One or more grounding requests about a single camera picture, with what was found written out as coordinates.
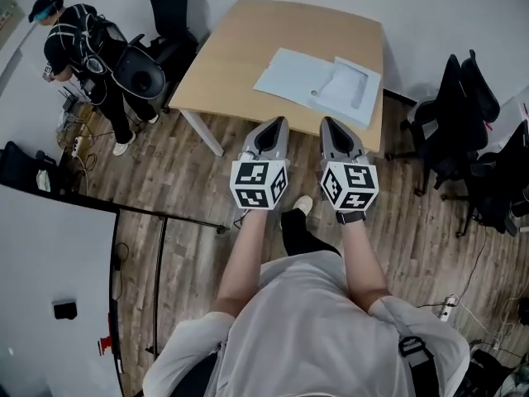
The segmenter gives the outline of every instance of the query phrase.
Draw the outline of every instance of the person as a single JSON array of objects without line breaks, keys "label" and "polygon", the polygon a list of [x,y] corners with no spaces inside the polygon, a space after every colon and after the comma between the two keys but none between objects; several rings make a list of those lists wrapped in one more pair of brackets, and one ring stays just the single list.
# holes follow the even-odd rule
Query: person
[{"label": "person", "polygon": [[117,85],[110,74],[98,75],[85,69],[74,48],[74,39],[79,19],[86,13],[97,15],[95,7],[88,4],[65,7],[64,0],[36,0],[28,20],[51,26],[44,45],[44,54],[51,67],[51,74],[44,75],[47,81],[70,81],[75,75],[81,84],[91,79],[96,89],[101,89],[99,96],[92,98],[92,103],[112,124],[116,136],[113,154],[122,155],[136,139],[136,134],[129,128],[123,97],[140,120],[155,123],[159,115],[146,100]]},{"label": "person", "polygon": [[344,222],[342,259],[307,230],[311,208],[303,196],[282,214],[289,257],[262,266],[268,213],[245,216],[211,310],[177,325],[145,376],[145,397],[192,395],[179,392],[183,378],[213,353],[205,395],[421,397],[399,352],[409,336],[433,355],[438,385],[427,394],[455,393],[469,364],[465,339],[390,294],[362,212],[337,216]]}]

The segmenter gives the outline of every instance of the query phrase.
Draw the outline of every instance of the white cube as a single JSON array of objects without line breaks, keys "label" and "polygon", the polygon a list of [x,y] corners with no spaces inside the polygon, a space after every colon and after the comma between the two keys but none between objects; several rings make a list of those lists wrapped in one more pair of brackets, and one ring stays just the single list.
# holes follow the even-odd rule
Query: white cube
[{"label": "white cube", "polygon": [[335,210],[365,211],[379,193],[373,165],[329,162],[320,183]]},{"label": "white cube", "polygon": [[230,189],[239,208],[272,210],[288,185],[284,160],[236,160]]}]

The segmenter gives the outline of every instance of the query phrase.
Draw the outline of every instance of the table leg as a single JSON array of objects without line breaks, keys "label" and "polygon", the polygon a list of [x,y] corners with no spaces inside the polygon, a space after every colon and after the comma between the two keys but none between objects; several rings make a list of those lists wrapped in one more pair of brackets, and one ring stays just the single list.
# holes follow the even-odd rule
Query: table leg
[{"label": "table leg", "polygon": [[209,131],[209,128],[200,117],[200,113],[185,109],[180,109],[180,112],[188,120],[198,135],[204,140],[207,146],[212,149],[212,152],[219,157],[222,156],[224,154],[224,150],[218,143],[217,139],[213,136],[212,132]]}]

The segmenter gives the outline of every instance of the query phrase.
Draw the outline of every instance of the black t-shirt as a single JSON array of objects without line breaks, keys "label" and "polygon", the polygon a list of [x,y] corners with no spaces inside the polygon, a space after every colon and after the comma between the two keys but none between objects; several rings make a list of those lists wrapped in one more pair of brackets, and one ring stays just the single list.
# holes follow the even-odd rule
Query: black t-shirt
[{"label": "black t-shirt", "polygon": [[98,14],[95,7],[88,4],[74,4],[67,7],[53,25],[44,44],[44,54],[54,74],[60,74],[68,65],[72,66],[76,74],[83,71],[81,60],[74,49],[74,31],[79,24],[79,16],[84,14],[82,6],[88,13]]}]

